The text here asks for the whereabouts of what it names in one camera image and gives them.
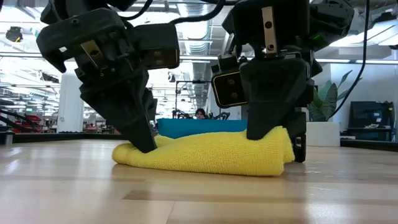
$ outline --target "potted plant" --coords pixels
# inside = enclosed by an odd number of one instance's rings
[[[347,95],[348,90],[338,94],[338,89],[351,72],[352,70],[343,75],[338,86],[327,81],[318,91],[314,88],[313,101],[308,106],[310,122],[307,123],[307,145],[340,146],[340,124],[328,121],[336,110],[337,101]]]

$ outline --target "ceiling duct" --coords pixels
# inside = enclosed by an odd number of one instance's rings
[[[202,16],[213,10],[213,6],[210,4],[178,4],[178,10],[183,17]],[[187,55],[208,55],[210,43],[201,40],[210,39],[210,21],[188,22],[181,24],[181,26],[184,39],[197,40],[184,43]],[[206,79],[206,68],[207,66],[205,63],[193,62],[193,79]],[[206,100],[203,99],[203,90],[207,90],[207,85],[192,85],[192,88],[195,93],[197,107],[204,107]]]

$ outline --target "wood grain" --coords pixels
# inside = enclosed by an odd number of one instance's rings
[[[277,178],[140,169],[121,141],[0,147],[1,223],[398,223],[398,154],[310,147]]]

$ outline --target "microfiber cloth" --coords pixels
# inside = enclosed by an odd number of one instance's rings
[[[246,139],[238,133],[205,133],[171,139],[156,136],[157,149],[142,153],[132,144],[118,145],[112,158],[119,164],[134,167],[236,174],[278,176],[284,164],[294,160],[287,131],[276,127],[262,139]]]

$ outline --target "cable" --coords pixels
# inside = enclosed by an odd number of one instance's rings
[[[133,16],[129,16],[129,17],[124,17],[121,16],[120,18],[122,18],[124,21],[130,21],[133,19],[137,19],[138,17],[142,16],[144,12],[146,12],[149,8],[149,6],[152,4],[153,0],[147,0],[144,4],[144,6],[142,7],[142,9],[135,15]]]
[[[202,15],[202,16],[191,16],[191,17],[181,17],[178,19],[174,19],[170,21],[172,24],[179,24],[183,22],[200,22],[200,21],[208,21],[214,17],[216,17],[221,10],[223,9],[225,5],[226,0],[218,0],[216,7],[209,12],[208,14]]]
[[[209,3],[209,4],[217,4],[217,0],[200,0],[203,1],[205,3]],[[238,3],[239,0],[235,0],[235,1],[226,1],[225,2],[225,6],[234,6],[236,3]]]
[[[361,78],[361,75],[363,73],[363,70],[365,69],[366,65],[366,50],[367,50],[367,44],[368,44],[368,25],[369,25],[369,8],[370,8],[370,0],[366,0],[366,9],[365,9],[365,31],[363,35],[363,61],[362,61],[362,66],[361,69],[358,73],[358,76],[356,77],[354,83],[352,86],[348,89],[347,95],[344,97],[343,101],[340,103],[340,105],[337,107],[335,112],[331,114],[330,117],[334,116],[343,106],[345,101],[348,99],[349,94],[353,91],[354,87],[358,84],[359,79]]]

